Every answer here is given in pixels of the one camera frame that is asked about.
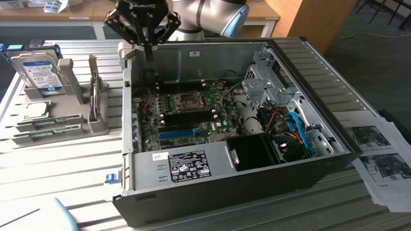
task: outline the table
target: table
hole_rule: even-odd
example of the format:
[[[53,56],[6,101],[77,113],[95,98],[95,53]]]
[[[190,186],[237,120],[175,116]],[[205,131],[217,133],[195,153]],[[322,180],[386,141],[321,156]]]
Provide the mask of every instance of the table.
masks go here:
[[[110,134],[14,152],[4,151],[7,141],[3,137],[0,175],[7,177],[0,178],[0,214],[45,198],[58,197],[85,231],[133,231],[111,202],[105,200],[110,196],[103,185],[106,173],[122,166],[123,82],[117,48],[121,41],[46,41],[47,44],[58,43],[63,56],[74,59],[74,72],[82,83],[90,78],[87,56],[98,56],[101,76],[110,84]],[[275,41],[331,111],[375,112],[307,42],[299,38],[277,38]],[[0,104],[0,135],[10,129],[6,127],[11,126],[11,115],[23,108],[19,105],[26,97],[22,89],[23,81],[16,75]],[[158,223],[145,230],[382,231],[410,225],[410,214],[389,213],[386,207],[373,203],[351,166],[326,176],[310,189]]]
[[[263,26],[262,37],[271,37],[279,15],[265,1],[257,3],[249,0],[251,10],[247,26]],[[106,39],[105,19],[107,13],[115,9],[110,0],[89,0],[62,13],[45,13],[42,7],[20,8],[0,11],[0,26],[91,26],[97,39]]]

